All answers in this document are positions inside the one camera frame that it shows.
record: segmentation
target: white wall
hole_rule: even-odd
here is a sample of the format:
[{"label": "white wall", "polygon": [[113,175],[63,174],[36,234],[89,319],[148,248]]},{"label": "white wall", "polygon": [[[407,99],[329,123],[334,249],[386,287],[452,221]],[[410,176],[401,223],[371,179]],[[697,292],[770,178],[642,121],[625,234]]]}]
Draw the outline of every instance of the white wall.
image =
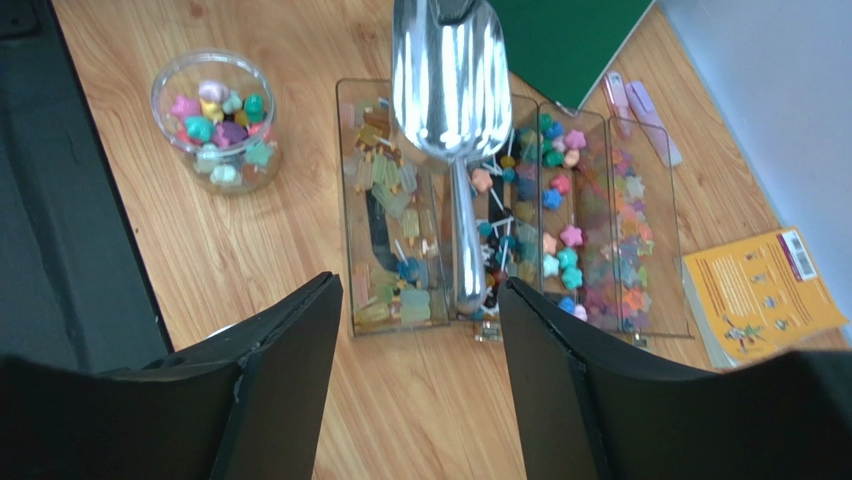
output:
[{"label": "white wall", "polygon": [[852,318],[852,0],[659,3],[781,223],[802,230]]}]

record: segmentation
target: metal scoop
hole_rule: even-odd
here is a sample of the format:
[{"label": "metal scoop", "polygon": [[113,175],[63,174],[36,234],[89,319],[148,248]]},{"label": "metal scoop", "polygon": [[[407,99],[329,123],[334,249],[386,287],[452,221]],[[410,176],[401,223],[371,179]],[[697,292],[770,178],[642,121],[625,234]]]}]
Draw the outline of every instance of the metal scoop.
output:
[{"label": "metal scoop", "polygon": [[456,308],[485,300],[485,269],[467,168],[497,153],[512,128],[503,30],[485,0],[395,0],[392,107],[396,143],[413,163],[451,170]]}]

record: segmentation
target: green notebook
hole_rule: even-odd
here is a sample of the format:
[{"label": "green notebook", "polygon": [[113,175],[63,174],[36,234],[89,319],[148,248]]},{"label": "green notebook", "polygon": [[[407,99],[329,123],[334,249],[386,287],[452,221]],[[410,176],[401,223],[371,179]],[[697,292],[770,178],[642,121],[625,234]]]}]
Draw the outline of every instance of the green notebook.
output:
[{"label": "green notebook", "polygon": [[509,69],[549,100],[582,107],[654,0],[489,0]]}]

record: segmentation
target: wood grain surface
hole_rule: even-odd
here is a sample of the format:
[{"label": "wood grain surface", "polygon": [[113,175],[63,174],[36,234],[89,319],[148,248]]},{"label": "wood grain surface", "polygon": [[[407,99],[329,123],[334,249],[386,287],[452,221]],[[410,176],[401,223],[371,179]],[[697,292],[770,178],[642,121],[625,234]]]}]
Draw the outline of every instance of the wood grain surface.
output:
[{"label": "wood grain surface", "polygon": [[[392,2],[54,3],[178,349],[321,271],[346,273],[334,87],[344,77],[389,77]],[[283,167],[250,196],[215,197],[197,187],[151,118],[159,68],[207,46],[254,60],[278,99]],[[778,226],[659,9],[614,68],[645,82],[683,153],[675,187],[684,252]],[[606,111],[600,92],[587,108]],[[808,345],[845,344],[832,332]],[[659,340],[654,348],[708,365],[698,339]],[[501,344],[473,342],[464,327],[353,340],[341,322],[315,478],[523,476]]]}]

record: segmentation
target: clear plastic cup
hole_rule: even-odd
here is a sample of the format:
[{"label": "clear plastic cup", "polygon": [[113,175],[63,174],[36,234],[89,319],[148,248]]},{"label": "clear plastic cup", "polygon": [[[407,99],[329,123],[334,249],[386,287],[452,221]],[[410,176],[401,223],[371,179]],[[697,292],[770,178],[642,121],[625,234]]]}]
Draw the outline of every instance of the clear plastic cup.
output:
[{"label": "clear plastic cup", "polygon": [[[213,141],[188,138],[186,124],[171,113],[172,106],[178,95],[198,99],[199,84],[205,80],[236,90],[243,101],[251,95],[263,100],[263,117],[248,122],[245,128],[251,134],[246,139],[217,146]],[[281,159],[274,134],[275,96],[263,72],[241,55],[208,49],[172,59],[151,87],[151,113],[166,140],[183,153],[182,161],[193,178],[212,193],[249,193],[268,185],[278,173]],[[230,116],[223,120],[234,121]],[[224,127],[222,120],[211,123],[214,128]]]}]

